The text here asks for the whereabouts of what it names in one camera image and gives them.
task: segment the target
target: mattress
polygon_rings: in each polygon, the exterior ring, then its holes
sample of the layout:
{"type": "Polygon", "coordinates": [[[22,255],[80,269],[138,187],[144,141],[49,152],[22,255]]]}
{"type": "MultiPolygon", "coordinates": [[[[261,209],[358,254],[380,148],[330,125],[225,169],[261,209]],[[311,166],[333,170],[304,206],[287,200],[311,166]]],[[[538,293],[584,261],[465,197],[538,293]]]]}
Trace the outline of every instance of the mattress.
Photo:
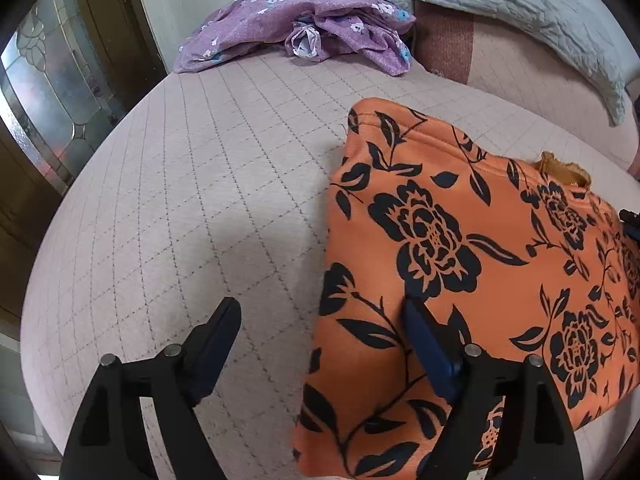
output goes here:
{"type": "MultiPolygon", "coordinates": [[[[31,274],[22,370],[60,451],[100,355],[153,356],[231,295],[242,328],[198,420],[230,480],[299,478],[290,437],[321,291],[324,192],[349,108],[375,96],[449,121],[497,155],[551,150],[588,170],[615,207],[640,210],[640,184],[585,142],[418,63],[392,78],[357,55],[307,64],[267,48],[172,73],[79,175],[31,274]]],[[[587,479],[612,460],[604,444],[615,455],[626,440],[637,397],[578,432],[587,479]]],[[[150,402],[143,413],[158,475],[171,479],[150,402]]]]}
{"type": "Polygon", "coordinates": [[[415,2],[415,15],[415,57],[427,70],[544,117],[636,176],[639,134],[628,95],[625,121],[615,126],[598,91],[527,34],[424,2],[415,2]]]}

